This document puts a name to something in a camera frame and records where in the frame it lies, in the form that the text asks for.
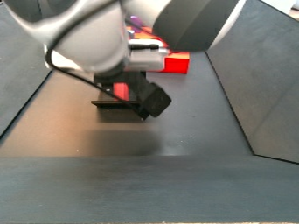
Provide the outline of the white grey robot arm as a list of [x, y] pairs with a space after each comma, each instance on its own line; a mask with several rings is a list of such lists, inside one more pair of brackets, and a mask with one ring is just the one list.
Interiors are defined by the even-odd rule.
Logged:
[[173, 52], [212, 48], [233, 25], [246, 0], [4, 0], [17, 24], [85, 71], [158, 70], [162, 51], [133, 53], [132, 16]]

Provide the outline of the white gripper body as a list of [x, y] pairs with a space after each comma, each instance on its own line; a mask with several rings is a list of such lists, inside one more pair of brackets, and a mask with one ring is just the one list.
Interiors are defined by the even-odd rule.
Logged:
[[126, 71], [161, 71], [164, 69], [164, 58], [169, 51], [160, 40], [129, 39], [128, 48]]

